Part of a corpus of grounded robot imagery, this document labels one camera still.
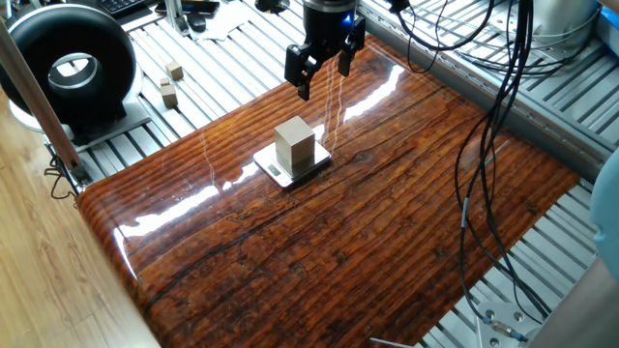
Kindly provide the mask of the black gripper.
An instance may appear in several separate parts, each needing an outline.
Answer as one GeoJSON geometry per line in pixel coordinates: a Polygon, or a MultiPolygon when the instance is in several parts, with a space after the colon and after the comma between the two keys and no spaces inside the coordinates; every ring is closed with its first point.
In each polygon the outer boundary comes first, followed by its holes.
{"type": "Polygon", "coordinates": [[[304,0],[303,44],[286,49],[284,77],[297,88],[298,96],[310,99],[310,82],[322,62],[339,53],[339,73],[349,76],[355,54],[364,48],[366,20],[355,19],[356,0],[304,0]]]}

